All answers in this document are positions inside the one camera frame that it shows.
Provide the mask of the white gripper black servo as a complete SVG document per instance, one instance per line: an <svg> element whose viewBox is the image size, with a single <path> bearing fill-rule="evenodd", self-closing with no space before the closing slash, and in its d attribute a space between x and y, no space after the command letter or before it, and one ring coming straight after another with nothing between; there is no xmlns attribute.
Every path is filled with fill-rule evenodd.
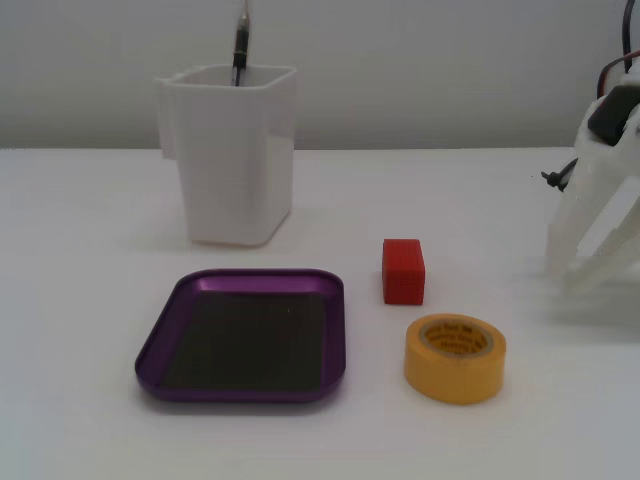
<svg viewBox="0 0 640 480"><path fill-rule="evenodd" d="M578 245L627 181L639 179L639 69L587 110L575 140L577 163L548 227L545 267L569 294L584 293L639 261L639 204L634 203L584 263Z"/></svg>

